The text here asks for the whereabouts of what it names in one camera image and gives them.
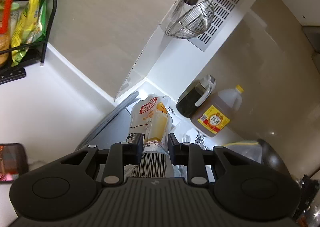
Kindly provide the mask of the white orange snack pouch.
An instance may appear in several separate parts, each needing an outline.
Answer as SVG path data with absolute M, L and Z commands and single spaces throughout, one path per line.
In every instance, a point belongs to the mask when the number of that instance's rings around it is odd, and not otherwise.
M 172 129 L 172 117 L 168 111 L 170 104 L 168 96 L 150 94 L 133 106 L 127 142 L 133 143 L 136 135 L 142 134 L 143 152 L 138 165 L 124 167 L 125 178 L 180 176 L 177 167 L 171 163 L 168 149 L 168 135 Z

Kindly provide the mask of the clear plastic zip bag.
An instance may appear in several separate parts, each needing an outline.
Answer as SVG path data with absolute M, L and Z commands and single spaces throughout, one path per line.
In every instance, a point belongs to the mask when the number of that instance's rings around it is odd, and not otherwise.
M 225 144 L 224 147 L 257 163 L 262 162 L 262 146 L 257 141 L 243 140 Z

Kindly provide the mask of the grey drying mat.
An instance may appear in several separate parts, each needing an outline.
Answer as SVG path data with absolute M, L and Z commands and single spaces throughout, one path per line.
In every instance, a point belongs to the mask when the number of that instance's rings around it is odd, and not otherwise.
M 131 122 L 131 113 L 127 110 L 127 107 L 138 101 L 138 96 L 138 91 L 130 94 L 109 115 L 92 128 L 75 150 L 89 145 L 95 145 L 99 150 L 104 150 L 115 143 L 125 141 Z

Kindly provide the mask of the yellow label cooking wine jug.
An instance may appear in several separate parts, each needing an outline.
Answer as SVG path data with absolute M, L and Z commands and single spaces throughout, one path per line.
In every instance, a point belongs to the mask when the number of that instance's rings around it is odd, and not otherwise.
M 244 89 L 237 85 L 211 94 L 193 114 L 191 122 L 206 136 L 216 136 L 239 110 L 243 92 Z

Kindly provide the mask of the dark soy sauce dispenser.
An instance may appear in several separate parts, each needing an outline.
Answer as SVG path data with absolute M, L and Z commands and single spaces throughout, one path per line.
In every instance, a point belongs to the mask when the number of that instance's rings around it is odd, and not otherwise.
M 176 104 L 179 113 L 186 118 L 191 118 L 196 110 L 208 99 L 215 86 L 216 79 L 213 76 L 204 76 L 191 90 L 181 95 Z

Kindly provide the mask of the black wok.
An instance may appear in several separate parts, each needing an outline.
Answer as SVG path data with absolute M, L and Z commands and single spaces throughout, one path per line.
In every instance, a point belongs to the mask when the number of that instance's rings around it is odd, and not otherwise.
M 275 151 L 275 149 L 263 139 L 258 139 L 257 142 L 262 148 L 261 153 L 261 164 L 267 166 L 277 172 L 280 172 L 294 181 L 298 181 L 298 179 L 289 173 L 287 166 L 285 165 L 284 161 L 280 157 L 280 155 Z

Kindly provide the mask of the black smartphone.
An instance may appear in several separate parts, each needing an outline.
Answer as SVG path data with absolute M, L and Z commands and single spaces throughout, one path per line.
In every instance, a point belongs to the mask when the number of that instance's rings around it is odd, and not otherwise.
M 0 144 L 0 181 L 8 184 L 29 172 L 25 148 L 20 143 Z

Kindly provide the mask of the metal mesh strainer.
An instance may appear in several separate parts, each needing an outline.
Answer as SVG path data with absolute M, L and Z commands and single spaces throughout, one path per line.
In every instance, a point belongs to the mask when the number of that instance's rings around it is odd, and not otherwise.
M 179 3 L 164 30 L 176 39 L 190 39 L 206 32 L 214 18 L 214 0 L 204 0 L 195 6 Z

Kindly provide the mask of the yellow green snack bag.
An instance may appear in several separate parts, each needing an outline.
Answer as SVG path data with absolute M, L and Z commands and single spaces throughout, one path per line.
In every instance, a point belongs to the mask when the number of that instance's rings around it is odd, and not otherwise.
M 38 42 L 46 36 L 46 0 L 29 0 L 11 38 L 12 48 Z

